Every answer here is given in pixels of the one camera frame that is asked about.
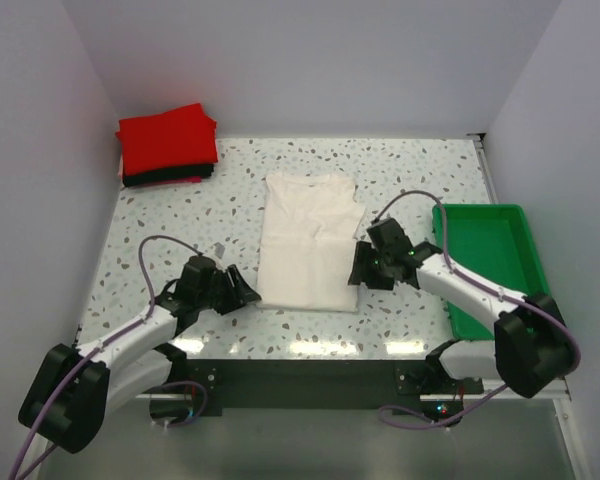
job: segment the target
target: black cloth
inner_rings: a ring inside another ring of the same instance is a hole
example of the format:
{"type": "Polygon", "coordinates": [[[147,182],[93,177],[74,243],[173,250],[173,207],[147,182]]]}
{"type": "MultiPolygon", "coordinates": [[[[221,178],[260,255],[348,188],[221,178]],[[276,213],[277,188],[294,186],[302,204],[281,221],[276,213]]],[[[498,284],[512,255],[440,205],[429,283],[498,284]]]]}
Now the black cloth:
{"type": "Polygon", "coordinates": [[[183,178],[209,178],[213,173],[213,168],[214,165],[211,163],[188,165],[186,167],[158,168],[156,170],[139,173],[137,175],[123,175],[122,184],[125,187],[137,187],[149,183],[168,182],[183,178]]]}

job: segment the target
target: stack of folded cloth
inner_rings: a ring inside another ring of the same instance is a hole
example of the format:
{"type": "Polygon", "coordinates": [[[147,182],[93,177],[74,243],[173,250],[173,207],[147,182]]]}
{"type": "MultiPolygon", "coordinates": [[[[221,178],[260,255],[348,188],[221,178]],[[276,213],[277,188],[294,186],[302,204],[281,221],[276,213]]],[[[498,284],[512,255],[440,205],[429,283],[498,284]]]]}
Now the stack of folded cloth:
{"type": "Polygon", "coordinates": [[[216,122],[199,103],[159,115],[120,120],[120,172],[125,187],[197,183],[218,162],[216,122]]]}

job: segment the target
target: white wall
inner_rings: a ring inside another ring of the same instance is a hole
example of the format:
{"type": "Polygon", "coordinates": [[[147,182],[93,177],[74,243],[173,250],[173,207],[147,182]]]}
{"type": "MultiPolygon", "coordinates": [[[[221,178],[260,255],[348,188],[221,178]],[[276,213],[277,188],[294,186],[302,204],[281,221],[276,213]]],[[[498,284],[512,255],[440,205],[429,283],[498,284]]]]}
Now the white wall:
{"type": "Polygon", "coordinates": [[[563,0],[486,147],[500,200],[525,208],[582,346],[569,385],[600,478],[600,0],[563,0]]]}
{"type": "Polygon", "coordinates": [[[62,4],[0,0],[0,479],[31,380],[84,308],[117,190],[114,127],[62,4]]]}
{"type": "Polygon", "coordinates": [[[121,116],[221,134],[484,132],[560,0],[63,0],[121,116]]]}

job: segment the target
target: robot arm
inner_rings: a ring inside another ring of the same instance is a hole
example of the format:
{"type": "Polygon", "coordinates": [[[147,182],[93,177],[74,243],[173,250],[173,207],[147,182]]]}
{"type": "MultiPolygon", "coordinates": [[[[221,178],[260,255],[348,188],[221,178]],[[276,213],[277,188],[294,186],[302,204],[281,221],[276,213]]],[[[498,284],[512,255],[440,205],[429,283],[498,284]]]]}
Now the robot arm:
{"type": "Polygon", "coordinates": [[[18,420],[31,427],[67,373],[96,350],[52,403],[38,429],[51,442],[76,453],[95,437],[106,414],[151,387],[186,379],[186,354],[166,342],[193,325],[202,310],[213,309],[224,315],[259,300],[235,265],[222,271],[210,258],[191,257],[181,277],[169,282],[156,297],[149,318],[147,307],[93,342],[76,348],[62,344],[52,348],[25,397],[18,420]]]}
{"type": "Polygon", "coordinates": [[[438,347],[434,361],[448,377],[499,376],[514,392],[531,398],[569,372],[574,347],[564,328],[546,320],[550,316],[564,326],[550,296],[509,290],[453,260],[452,271],[440,248],[428,242],[414,246],[395,219],[377,221],[367,232],[371,243],[358,242],[349,284],[392,290],[395,282],[408,283],[450,301],[494,333],[495,342],[448,342],[438,347]],[[484,287],[498,296],[485,293],[484,287]]]}

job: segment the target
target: gray wall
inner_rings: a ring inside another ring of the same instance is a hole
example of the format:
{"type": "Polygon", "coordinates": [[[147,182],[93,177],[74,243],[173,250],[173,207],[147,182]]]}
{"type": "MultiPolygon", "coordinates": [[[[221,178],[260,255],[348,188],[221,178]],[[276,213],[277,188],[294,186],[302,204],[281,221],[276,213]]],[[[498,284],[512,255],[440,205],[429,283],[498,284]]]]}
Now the gray wall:
{"type": "Polygon", "coordinates": [[[583,364],[569,379],[600,478],[600,0],[564,0],[487,135],[500,200],[520,203],[583,364]]]}
{"type": "Polygon", "coordinates": [[[82,453],[54,453],[41,480],[573,478],[550,401],[490,402],[453,438],[387,427],[375,411],[319,410],[227,410],[165,435],[148,412],[127,404],[82,453]]]}
{"type": "Polygon", "coordinates": [[[120,116],[221,134],[486,131],[560,0],[63,0],[120,116]]]}
{"type": "Polygon", "coordinates": [[[117,190],[114,127],[62,4],[0,0],[0,479],[31,379],[84,308],[117,190]]]}

